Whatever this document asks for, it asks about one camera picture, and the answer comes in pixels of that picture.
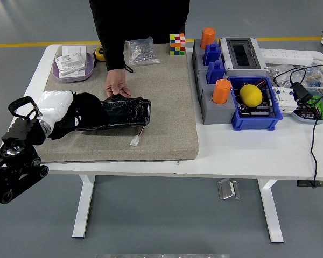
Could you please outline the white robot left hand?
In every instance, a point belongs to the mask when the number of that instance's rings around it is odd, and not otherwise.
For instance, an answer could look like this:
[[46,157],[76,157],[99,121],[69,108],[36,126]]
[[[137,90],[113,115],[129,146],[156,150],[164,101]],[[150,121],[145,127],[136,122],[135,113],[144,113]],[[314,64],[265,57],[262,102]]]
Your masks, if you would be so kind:
[[72,91],[44,91],[37,103],[41,112],[39,120],[45,122],[52,130],[54,124],[66,115],[72,101]]

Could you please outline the person's right hand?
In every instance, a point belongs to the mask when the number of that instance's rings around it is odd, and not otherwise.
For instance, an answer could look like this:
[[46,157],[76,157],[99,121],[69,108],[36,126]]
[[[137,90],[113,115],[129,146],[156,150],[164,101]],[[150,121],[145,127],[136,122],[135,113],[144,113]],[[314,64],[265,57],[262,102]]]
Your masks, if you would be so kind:
[[121,94],[126,98],[131,98],[132,93],[126,84],[126,70],[124,68],[108,71],[108,75],[104,83],[104,92],[107,97]]

